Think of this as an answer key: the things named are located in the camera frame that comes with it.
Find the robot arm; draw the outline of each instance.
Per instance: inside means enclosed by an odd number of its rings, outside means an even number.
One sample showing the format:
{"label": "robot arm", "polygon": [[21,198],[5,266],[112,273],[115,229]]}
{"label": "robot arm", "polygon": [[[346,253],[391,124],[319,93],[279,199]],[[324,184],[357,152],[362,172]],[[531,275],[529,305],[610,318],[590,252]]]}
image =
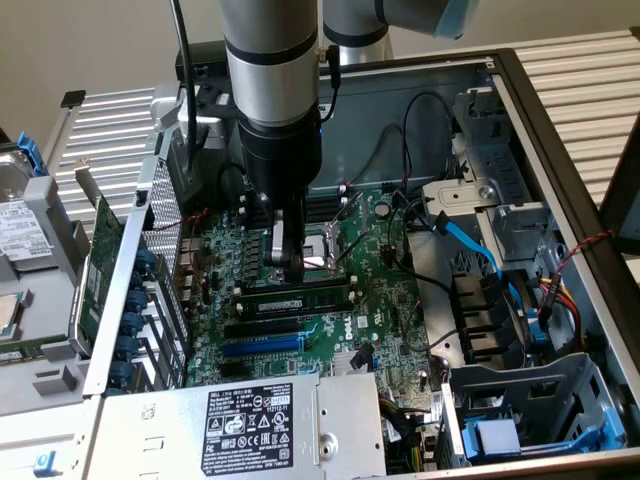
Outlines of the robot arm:
{"label": "robot arm", "polygon": [[[430,34],[457,31],[474,0],[324,0],[324,31],[347,48],[387,35],[389,24]],[[269,198],[267,264],[302,281],[306,189],[320,170],[316,0],[221,0],[235,103],[251,181]]]}
{"label": "robot arm", "polygon": [[267,264],[301,281],[307,186],[320,170],[315,0],[222,0],[245,164],[273,212]]}

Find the white wall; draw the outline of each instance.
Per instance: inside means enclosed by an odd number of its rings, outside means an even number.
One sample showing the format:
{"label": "white wall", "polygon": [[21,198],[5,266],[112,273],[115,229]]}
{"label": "white wall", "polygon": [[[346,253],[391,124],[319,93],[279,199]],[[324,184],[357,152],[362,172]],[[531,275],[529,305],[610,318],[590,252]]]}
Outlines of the white wall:
{"label": "white wall", "polygon": [[[218,0],[182,0],[182,8],[191,42],[222,38]],[[457,42],[398,29],[391,36],[400,56],[631,25],[640,25],[640,0],[480,0]],[[2,0],[0,125],[43,145],[64,92],[172,80],[176,50],[168,0]]]}

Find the capacitor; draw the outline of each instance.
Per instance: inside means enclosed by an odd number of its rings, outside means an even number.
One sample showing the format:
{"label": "capacitor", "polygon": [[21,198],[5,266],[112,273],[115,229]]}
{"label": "capacitor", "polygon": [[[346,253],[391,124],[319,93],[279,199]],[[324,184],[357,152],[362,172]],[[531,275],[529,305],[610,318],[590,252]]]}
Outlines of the capacitor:
{"label": "capacitor", "polygon": [[376,206],[373,207],[373,213],[378,220],[386,220],[391,214],[391,208],[385,202],[378,202]]}
{"label": "capacitor", "polygon": [[424,370],[420,371],[420,391],[424,392],[424,387],[427,386],[428,375]]}

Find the motherboard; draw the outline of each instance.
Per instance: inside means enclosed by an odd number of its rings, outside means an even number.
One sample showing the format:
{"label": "motherboard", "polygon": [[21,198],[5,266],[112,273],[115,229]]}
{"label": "motherboard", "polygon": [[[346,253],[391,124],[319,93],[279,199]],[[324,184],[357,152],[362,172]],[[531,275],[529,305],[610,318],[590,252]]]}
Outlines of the motherboard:
{"label": "motherboard", "polygon": [[[336,248],[348,255],[332,270],[314,268],[326,251],[316,244],[330,222],[307,224],[304,288],[284,284],[281,272],[263,264],[265,228],[245,226],[230,212],[213,218],[194,237],[201,247],[188,249],[191,257],[185,261],[196,277],[191,282],[201,286],[191,289],[194,344],[187,386],[353,374],[354,357],[364,347],[372,352],[373,365],[358,371],[375,372],[382,397],[400,407],[429,409],[430,385],[424,378],[433,377],[433,367],[424,352],[412,351],[403,339],[404,332],[412,345],[427,341],[416,281],[381,255],[388,245],[391,208],[390,193],[368,190],[337,219]],[[390,229],[399,257],[401,222],[396,218]],[[286,333],[275,338],[287,341],[297,336],[297,344],[268,351],[262,341],[273,332]]]}

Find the power supply label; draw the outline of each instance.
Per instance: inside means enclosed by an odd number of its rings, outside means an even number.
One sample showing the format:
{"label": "power supply label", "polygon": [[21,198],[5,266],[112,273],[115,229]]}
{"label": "power supply label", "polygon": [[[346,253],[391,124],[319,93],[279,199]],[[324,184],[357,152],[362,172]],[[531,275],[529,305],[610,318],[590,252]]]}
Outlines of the power supply label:
{"label": "power supply label", "polygon": [[293,466],[293,384],[209,393],[202,447],[208,477]]}

